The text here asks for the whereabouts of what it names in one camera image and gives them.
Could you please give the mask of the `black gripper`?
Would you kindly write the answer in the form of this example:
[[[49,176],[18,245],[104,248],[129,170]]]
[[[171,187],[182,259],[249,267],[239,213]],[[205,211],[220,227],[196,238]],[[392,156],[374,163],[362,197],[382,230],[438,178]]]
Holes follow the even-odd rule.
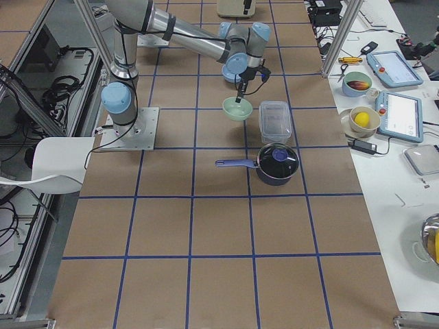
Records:
[[[236,103],[241,103],[241,100],[245,97],[248,82],[253,80],[257,73],[261,74],[262,82],[267,82],[271,75],[271,71],[264,66],[248,66],[243,73],[239,74],[241,81],[237,85],[237,97],[235,99]]]

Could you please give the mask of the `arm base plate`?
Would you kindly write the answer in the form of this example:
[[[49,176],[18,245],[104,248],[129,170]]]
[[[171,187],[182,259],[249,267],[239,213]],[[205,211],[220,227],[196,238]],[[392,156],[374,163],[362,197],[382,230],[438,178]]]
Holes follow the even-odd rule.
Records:
[[[102,133],[98,151],[152,151],[154,149],[159,107],[139,108],[137,121],[121,127],[114,125],[110,115],[106,117],[106,125],[111,128]]]
[[[137,38],[137,47],[160,48],[168,46],[168,41],[163,40],[160,36],[155,34],[139,34]]]

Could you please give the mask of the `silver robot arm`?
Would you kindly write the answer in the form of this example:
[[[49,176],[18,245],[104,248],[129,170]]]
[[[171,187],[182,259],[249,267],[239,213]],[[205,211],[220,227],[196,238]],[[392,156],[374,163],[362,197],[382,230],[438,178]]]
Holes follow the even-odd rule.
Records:
[[[265,67],[263,53],[271,33],[270,26],[260,22],[250,27],[229,22],[220,24],[218,36],[226,41],[222,74],[237,89],[236,103],[247,95],[248,83],[257,73],[261,74],[263,83],[270,78],[271,71]]]
[[[135,82],[138,77],[139,34],[155,35],[222,63],[227,72],[241,78],[235,98],[238,104],[244,100],[248,83],[258,72],[269,77],[264,71],[263,53],[271,29],[264,23],[245,27],[225,22],[216,36],[157,8],[153,1],[106,1],[105,4],[114,17],[114,55],[110,70],[118,82]]]

